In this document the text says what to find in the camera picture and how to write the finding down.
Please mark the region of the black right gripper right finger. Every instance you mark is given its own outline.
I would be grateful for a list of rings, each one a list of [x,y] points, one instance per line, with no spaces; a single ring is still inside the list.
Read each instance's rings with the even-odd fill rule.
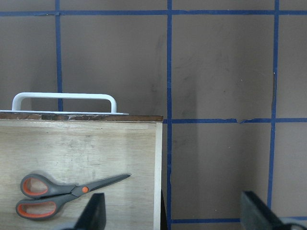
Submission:
[[[281,220],[252,191],[241,194],[240,222],[246,230],[288,230]]]

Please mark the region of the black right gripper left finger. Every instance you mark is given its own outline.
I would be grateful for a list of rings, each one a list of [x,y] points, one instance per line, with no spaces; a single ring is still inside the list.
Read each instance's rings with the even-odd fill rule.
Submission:
[[[75,230],[104,230],[106,227],[105,194],[93,194],[80,218]]]

